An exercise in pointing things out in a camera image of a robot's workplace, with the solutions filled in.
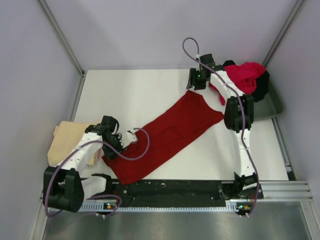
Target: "beige cloth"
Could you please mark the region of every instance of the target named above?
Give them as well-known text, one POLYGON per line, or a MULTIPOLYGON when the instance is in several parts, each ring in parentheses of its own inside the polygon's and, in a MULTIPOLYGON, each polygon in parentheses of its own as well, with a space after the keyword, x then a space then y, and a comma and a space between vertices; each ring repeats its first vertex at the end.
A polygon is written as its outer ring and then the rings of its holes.
MULTIPOLYGON (((71 151, 80 142, 86 128, 95 123, 80 123, 72 121, 62 121, 56 126, 53 132, 54 138, 48 151, 49 166, 56 166, 66 159, 71 151)), ((98 152, 94 154, 88 165, 93 165, 98 159, 98 152)))

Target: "metal tray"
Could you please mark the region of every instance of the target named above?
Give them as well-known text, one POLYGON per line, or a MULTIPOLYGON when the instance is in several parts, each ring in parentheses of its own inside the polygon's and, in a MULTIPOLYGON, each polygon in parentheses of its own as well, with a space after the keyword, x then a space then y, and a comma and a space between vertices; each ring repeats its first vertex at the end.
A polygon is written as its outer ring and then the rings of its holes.
POLYGON ((283 101, 270 78, 269 92, 264 96, 263 100, 254 103, 254 120, 261 121, 274 118, 281 114, 283 110, 283 101))

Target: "gray metal plate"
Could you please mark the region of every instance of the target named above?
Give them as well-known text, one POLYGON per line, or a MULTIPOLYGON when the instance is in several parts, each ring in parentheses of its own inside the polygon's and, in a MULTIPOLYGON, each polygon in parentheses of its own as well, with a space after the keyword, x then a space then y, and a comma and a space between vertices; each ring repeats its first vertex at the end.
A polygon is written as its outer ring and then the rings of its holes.
POLYGON ((310 240, 299 202, 259 202, 249 219, 233 212, 121 212, 102 220, 67 213, 47 222, 44 240, 310 240))

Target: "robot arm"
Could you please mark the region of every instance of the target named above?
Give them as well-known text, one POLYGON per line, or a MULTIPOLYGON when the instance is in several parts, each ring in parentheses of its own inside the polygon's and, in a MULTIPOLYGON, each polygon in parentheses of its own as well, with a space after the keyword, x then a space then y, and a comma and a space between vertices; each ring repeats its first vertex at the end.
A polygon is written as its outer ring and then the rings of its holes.
MULTIPOLYGON (((101 148, 108 159, 111 160, 117 156, 113 149, 122 153, 127 149, 127 146, 138 140, 133 129, 124 134, 114 133, 117 124, 119 124, 118 121, 113 117, 104 116, 100 124, 90 125, 85 130, 80 142, 71 151, 71 153, 77 152, 65 162, 53 181, 48 197, 48 207, 75 213, 80 209, 84 200, 106 191, 109 176, 94 174, 87 179, 81 179, 80 175, 92 156, 101 148), (103 145, 102 142, 107 142, 113 149, 103 145)), ((49 166, 44 171, 44 196, 57 166, 49 166)))
MULTIPOLYGON (((225 117, 224 122, 228 129, 230 129, 230 133, 232 136, 233 147, 235 150, 235 179, 243 179, 251 178, 251 176, 255 175, 255 170, 253 168, 252 163, 250 162, 249 156, 247 154, 247 150, 251 153, 250 150, 250 131, 251 131, 251 124, 253 123, 253 100, 252 97, 249 95, 245 95, 234 82, 228 77, 227 72, 224 70, 216 71, 225 81, 223 83, 216 74, 210 75, 210 83, 214 85, 219 93, 223 96, 224 99, 227 99, 226 103, 226 110, 225 110, 225 117), (245 109, 245 114, 248 120, 246 120, 246 129, 244 130, 243 141, 247 147, 247 150, 242 142, 242 115, 240 113, 240 106, 238 103, 238 99, 236 98, 236 94, 231 91, 226 85, 232 87, 239 96, 241 96, 242 104, 245 109)), ((242 190, 254 188, 257 186, 256 181, 244 181, 242 183, 242 190)))
POLYGON ((255 188, 257 186, 257 176, 254 167, 249 159, 248 152, 250 153, 250 129, 254 122, 254 101, 251 95, 244 94, 228 77, 227 72, 221 65, 216 65, 212 54, 206 54, 200 57, 200 62, 205 64, 209 68, 219 74, 225 83, 223 83, 216 74, 213 74, 206 68, 191 68, 189 72, 189 80, 187 89, 194 87, 194 90, 202 90, 207 87, 207 82, 214 85, 223 98, 226 101, 225 112, 224 112, 224 123, 225 126, 230 130, 233 147, 235 150, 234 159, 234 182, 233 188, 228 189, 228 196, 234 196, 239 194, 241 191, 246 189, 255 188), (242 142, 242 124, 243 116, 241 113, 240 105, 236 94, 230 90, 230 86, 240 96, 243 108, 244 108, 244 120, 245 130, 243 133, 242 142))

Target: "red fabric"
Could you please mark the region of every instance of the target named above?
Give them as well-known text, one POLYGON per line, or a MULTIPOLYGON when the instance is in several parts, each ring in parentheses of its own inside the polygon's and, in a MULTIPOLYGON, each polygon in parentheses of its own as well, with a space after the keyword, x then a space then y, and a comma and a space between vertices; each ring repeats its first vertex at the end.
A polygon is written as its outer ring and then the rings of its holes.
MULTIPOLYGON (((232 82, 245 94, 252 94, 256 90, 256 79, 266 71, 264 66, 256 62, 245 62, 241 66, 229 65, 225 66, 224 69, 232 82)), ((209 87, 219 92, 211 83, 209 83, 209 87)), ((219 99, 222 105, 226 104, 220 94, 219 99)))
MULTIPOLYGON (((211 109, 202 95, 187 91, 171 108, 143 127, 150 137, 148 152, 135 161, 117 157, 104 162, 111 167, 122 184, 131 184, 143 179, 183 148, 188 146, 224 115, 211 109)), ((140 156, 147 147, 147 137, 137 131, 138 142, 128 146, 126 157, 140 156)))

